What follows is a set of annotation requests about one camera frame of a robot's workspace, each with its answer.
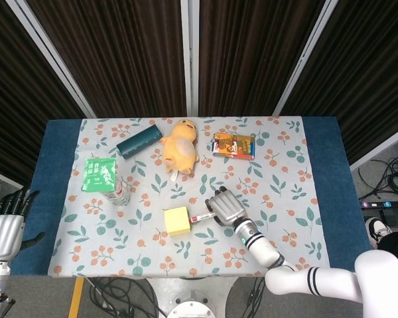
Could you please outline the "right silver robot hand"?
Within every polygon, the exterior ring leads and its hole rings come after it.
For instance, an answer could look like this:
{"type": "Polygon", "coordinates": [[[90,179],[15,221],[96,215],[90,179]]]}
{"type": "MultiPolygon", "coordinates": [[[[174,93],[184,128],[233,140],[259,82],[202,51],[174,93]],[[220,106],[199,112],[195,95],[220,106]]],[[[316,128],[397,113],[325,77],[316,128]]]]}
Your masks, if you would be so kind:
{"type": "Polygon", "coordinates": [[[214,213],[214,220],[222,227],[232,227],[238,219],[246,218],[246,210],[238,198],[221,186],[214,195],[205,200],[209,212],[214,213]]]}

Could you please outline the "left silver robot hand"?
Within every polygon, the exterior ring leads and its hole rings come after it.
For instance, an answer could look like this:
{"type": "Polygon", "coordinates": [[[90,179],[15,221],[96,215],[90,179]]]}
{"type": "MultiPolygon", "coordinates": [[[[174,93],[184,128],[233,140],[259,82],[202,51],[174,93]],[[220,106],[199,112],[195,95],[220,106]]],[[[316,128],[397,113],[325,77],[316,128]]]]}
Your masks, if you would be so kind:
{"type": "Polygon", "coordinates": [[[23,240],[26,220],[39,195],[39,190],[32,193],[26,187],[10,193],[0,201],[0,262],[10,262],[20,250],[32,247],[41,241],[45,233],[23,240]]]}

